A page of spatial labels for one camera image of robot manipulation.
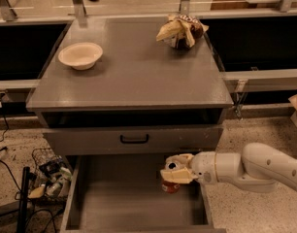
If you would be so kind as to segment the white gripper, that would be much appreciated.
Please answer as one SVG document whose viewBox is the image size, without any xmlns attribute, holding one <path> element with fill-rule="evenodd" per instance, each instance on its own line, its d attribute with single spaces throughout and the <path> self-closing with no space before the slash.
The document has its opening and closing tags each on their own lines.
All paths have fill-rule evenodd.
<svg viewBox="0 0 297 233">
<path fill-rule="evenodd" d="M 195 156 L 191 153 L 172 155 L 166 159 L 166 166 L 170 167 L 173 163 L 188 166 L 190 161 L 192 171 L 186 167 L 179 170 L 163 169 L 160 171 L 161 177 L 169 183 L 191 183 L 196 180 L 200 184 L 216 184 L 214 151 L 202 151 Z"/>
</svg>

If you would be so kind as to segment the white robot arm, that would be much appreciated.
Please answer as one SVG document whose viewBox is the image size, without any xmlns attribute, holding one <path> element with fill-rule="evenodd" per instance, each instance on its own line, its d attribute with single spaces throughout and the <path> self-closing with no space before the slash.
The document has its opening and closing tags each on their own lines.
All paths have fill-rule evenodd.
<svg viewBox="0 0 297 233">
<path fill-rule="evenodd" d="M 297 192 L 297 159 L 261 143 L 247 144 L 241 153 L 173 155 L 160 174 L 165 182 L 174 184 L 231 183 L 241 190 L 267 193 L 283 183 Z"/>
</svg>

